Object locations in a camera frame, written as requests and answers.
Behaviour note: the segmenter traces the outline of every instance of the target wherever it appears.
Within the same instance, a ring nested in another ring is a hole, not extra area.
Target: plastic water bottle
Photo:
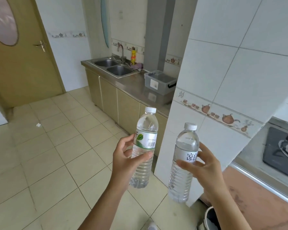
[[[158,131],[158,120],[155,116],[156,108],[146,107],[145,114],[137,123],[134,145],[131,158],[148,151],[155,151],[155,144]],[[133,174],[130,185],[134,188],[144,188],[148,184],[153,157],[140,164]]]
[[[195,132],[196,128],[197,125],[194,123],[185,123],[184,130],[179,133],[176,140],[168,194],[172,200],[179,203],[188,200],[193,175],[180,168],[176,160],[195,162],[200,143]]]

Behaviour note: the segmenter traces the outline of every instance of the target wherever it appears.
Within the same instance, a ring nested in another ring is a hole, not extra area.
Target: beige cabinet
[[[88,69],[85,69],[85,71],[88,78],[88,86],[90,88],[92,101],[100,109],[103,109],[103,103],[101,99],[101,91],[99,85],[99,76]]]
[[[103,99],[104,112],[115,122],[119,122],[117,109],[117,88],[100,77],[101,96]]]
[[[117,90],[117,99],[119,125],[130,134],[133,134],[139,120],[140,103],[119,89]]]
[[[141,103],[141,109],[140,109],[140,117],[145,113],[145,107],[146,105]],[[157,135],[157,141],[156,141],[156,146],[155,146],[155,155],[159,155],[160,152],[160,148],[161,148],[161,143],[163,140],[163,135],[165,132],[165,127],[166,127],[166,123],[167,123],[167,118],[165,118],[164,116],[156,113],[155,114],[157,120],[158,120],[158,135]]]

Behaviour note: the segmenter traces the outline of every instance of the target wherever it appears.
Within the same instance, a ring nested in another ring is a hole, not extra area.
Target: forearm
[[[211,204],[214,207],[221,229],[252,230],[228,190],[215,195]]]
[[[123,193],[108,185],[78,230],[109,230]]]

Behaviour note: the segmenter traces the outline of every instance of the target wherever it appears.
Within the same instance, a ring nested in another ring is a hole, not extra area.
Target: stainless steel countertop
[[[250,179],[288,202],[288,176],[262,161],[270,127],[288,132],[288,124],[271,119],[230,164]]]
[[[157,113],[168,118],[169,110],[174,97],[174,91],[163,96],[145,87],[145,70],[126,77],[116,78],[107,71],[92,64],[90,60],[81,61],[81,64],[86,69],[89,69],[94,73],[98,73],[102,79],[108,81],[110,84],[117,87],[119,90],[128,94],[130,97],[134,98],[140,103],[157,108]]]

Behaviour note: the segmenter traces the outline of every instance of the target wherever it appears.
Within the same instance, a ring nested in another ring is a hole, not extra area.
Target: shoe
[[[147,230],[158,230],[158,227],[154,222],[151,222]]]

